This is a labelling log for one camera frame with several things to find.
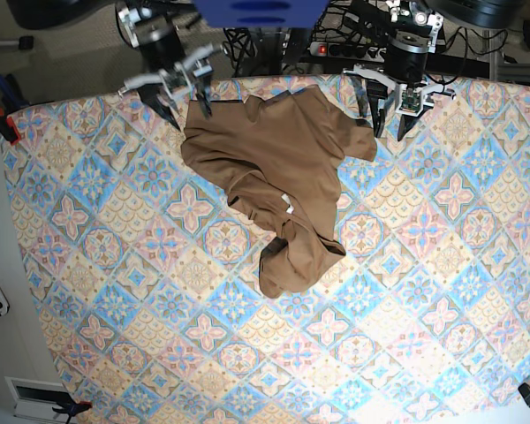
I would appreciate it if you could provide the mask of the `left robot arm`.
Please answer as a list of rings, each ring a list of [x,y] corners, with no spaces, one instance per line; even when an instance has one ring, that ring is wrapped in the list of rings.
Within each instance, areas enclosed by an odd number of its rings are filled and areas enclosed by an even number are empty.
[[[455,96],[448,82],[426,75],[443,16],[423,2],[388,1],[383,10],[368,1],[352,1],[343,22],[382,49],[378,68],[356,64],[345,71],[366,81],[375,137],[382,135],[391,111],[399,117],[397,139],[402,140],[434,108],[434,95]]]

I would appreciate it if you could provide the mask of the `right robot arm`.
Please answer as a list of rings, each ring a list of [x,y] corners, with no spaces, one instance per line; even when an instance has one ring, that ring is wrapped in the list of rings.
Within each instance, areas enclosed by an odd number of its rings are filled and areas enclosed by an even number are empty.
[[[176,129],[178,101],[194,94],[204,117],[212,115],[210,85],[214,68],[210,58],[223,47],[209,43],[187,53],[173,20],[192,14],[187,29],[201,20],[193,4],[165,1],[118,1],[117,29],[124,42],[140,52],[147,72],[125,80],[120,96],[135,92],[140,100]]]

